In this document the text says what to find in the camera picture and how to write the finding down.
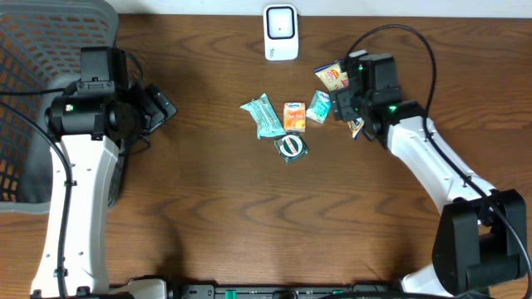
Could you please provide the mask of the green white tissue pack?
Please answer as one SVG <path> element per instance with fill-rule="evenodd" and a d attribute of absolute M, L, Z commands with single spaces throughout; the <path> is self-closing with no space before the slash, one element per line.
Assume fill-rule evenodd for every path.
<path fill-rule="evenodd" d="M 315 91 L 309 107 L 306 110 L 306 116 L 320 124 L 324 124 L 328 112 L 331 109 L 329 94 L 324 91 Z"/>

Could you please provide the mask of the dark green Zam-Buk box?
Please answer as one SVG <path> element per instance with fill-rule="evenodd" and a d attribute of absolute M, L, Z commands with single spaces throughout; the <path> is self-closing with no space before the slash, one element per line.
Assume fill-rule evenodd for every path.
<path fill-rule="evenodd" d="M 308 153 L 308 147 L 298 133 L 287 134 L 273 144 L 285 164 L 291 164 Z"/>

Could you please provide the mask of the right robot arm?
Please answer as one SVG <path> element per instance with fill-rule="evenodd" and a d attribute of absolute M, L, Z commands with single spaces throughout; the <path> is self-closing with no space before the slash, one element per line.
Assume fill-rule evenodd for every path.
<path fill-rule="evenodd" d="M 526 206 L 514 190 L 479 177 L 441 138 L 426 110 L 405 101 L 391 54 L 355 51 L 339 62 L 346 85 L 331 91 L 336 120 L 357 121 L 414 174 L 440 221 L 431 263 L 401 278 L 406 293 L 451 297 L 522 278 L 530 262 Z"/>

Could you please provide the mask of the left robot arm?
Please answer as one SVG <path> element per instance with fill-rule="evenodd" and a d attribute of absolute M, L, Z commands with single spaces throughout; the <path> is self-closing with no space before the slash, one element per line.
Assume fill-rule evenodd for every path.
<path fill-rule="evenodd" d="M 130 82 L 130 55 L 116 47 L 81 49 L 81 77 L 45 113 L 52 159 L 47 237 L 33 298 L 168 298 L 163 278 L 111 287 L 106 218 L 121 154 L 177 111 L 161 89 Z"/>

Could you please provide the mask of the light teal wipes pack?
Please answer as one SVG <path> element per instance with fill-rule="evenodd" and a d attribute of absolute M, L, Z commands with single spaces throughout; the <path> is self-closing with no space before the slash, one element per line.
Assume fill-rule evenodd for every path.
<path fill-rule="evenodd" d="M 243 104 L 240 106 L 240 109 L 248 111 L 253 118 L 257 125 L 258 140 L 286 134 L 286 131 L 284 130 L 266 93 L 263 93 L 258 99 L 253 99 L 250 102 Z"/>

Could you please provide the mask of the white barcode scanner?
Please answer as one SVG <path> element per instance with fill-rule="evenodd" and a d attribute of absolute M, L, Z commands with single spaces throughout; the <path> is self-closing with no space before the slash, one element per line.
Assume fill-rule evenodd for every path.
<path fill-rule="evenodd" d="M 291 4 L 264 8 L 264 56 L 268 61 L 291 61 L 298 57 L 298 11 Z"/>

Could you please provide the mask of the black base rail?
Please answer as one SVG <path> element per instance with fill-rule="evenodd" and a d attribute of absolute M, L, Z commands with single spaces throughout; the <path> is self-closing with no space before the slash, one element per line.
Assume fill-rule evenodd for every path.
<path fill-rule="evenodd" d="M 385 284 L 358 283 L 336 286 L 213 286 L 183 285 L 179 288 L 184 299 L 317 299 L 344 292 L 388 291 Z"/>

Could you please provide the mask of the yellow antibacterial wipes bag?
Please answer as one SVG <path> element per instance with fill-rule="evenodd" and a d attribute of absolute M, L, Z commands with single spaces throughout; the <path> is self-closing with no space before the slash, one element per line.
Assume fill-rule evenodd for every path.
<path fill-rule="evenodd" d="M 322 81 L 329 91 L 338 91 L 349 85 L 347 73 L 341 70 L 339 61 L 315 69 L 314 74 Z M 356 140 L 362 132 L 364 126 L 363 119 L 357 118 L 355 120 L 350 120 L 347 125 L 352 132 L 352 138 Z"/>

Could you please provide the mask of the orange tissue pack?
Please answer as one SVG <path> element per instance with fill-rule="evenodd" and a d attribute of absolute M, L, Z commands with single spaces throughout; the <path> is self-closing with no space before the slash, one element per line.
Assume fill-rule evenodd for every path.
<path fill-rule="evenodd" d="M 283 106 L 283 128 L 287 132 L 306 130 L 306 108 L 302 102 L 287 102 Z"/>

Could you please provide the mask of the dark grey plastic basket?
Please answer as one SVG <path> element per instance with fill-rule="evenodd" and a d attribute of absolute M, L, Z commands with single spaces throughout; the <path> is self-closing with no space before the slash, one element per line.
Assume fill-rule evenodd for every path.
<path fill-rule="evenodd" d="M 1 210 L 47 213 L 49 144 L 29 126 L 81 77 L 84 47 L 116 47 L 119 17 L 107 1 L 1 3 Z"/>

